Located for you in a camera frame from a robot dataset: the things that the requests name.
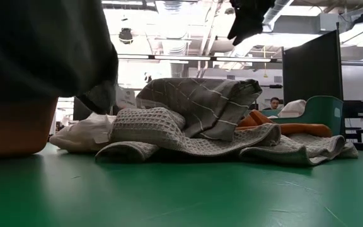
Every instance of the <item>black partition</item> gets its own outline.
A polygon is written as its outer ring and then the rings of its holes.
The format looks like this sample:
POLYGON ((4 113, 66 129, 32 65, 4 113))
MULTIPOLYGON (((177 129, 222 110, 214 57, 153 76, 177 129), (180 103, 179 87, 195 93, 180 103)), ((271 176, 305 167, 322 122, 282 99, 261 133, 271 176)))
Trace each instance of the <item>black partition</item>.
POLYGON ((330 95, 343 100, 340 41, 329 32, 302 46, 283 51, 284 100, 330 95))

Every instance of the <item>orange cloth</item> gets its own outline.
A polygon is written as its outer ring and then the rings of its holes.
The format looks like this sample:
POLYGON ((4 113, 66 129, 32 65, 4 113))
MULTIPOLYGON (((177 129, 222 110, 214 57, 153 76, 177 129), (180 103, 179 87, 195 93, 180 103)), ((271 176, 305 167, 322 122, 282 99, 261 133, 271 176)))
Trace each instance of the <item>orange cloth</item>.
MULTIPOLYGON (((236 130, 253 129, 265 123, 274 123, 257 110, 252 110, 250 114, 243 119, 236 130)), ((331 137, 331 130, 322 124, 280 124, 281 134, 289 135, 293 133, 307 133, 319 137, 331 137)))

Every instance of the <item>white cloth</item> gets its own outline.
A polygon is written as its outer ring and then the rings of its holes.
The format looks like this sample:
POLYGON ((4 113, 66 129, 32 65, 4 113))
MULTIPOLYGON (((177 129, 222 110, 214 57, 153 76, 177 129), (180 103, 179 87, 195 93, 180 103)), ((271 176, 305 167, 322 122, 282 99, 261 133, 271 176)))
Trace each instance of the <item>white cloth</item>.
POLYGON ((92 113, 87 119, 61 129, 50 138, 50 143, 68 152, 97 152, 108 144, 108 133, 115 118, 92 113))
POLYGON ((278 117, 287 118, 287 117, 299 117, 305 112, 306 101, 305 100, 295 100, 289 102, 285 107, 280 111, 278 117))

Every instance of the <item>desk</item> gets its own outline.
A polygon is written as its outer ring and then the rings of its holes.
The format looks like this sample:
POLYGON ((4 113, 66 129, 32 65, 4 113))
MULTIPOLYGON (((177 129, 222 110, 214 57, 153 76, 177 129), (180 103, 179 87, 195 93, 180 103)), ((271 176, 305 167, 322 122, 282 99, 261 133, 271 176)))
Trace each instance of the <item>desk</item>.
POLYGON ((0 226, 363 226, 363 152, 314 168, 0 160, 0 226))

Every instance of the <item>brown pot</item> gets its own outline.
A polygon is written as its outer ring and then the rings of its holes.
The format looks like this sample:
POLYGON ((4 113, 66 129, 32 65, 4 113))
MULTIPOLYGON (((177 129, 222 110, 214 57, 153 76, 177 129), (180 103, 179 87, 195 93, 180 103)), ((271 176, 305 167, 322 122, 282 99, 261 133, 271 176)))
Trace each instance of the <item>brown pot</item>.
POLYGON ((34 154, 45 147, 57 100, 0 104, 0 158, 34 154))

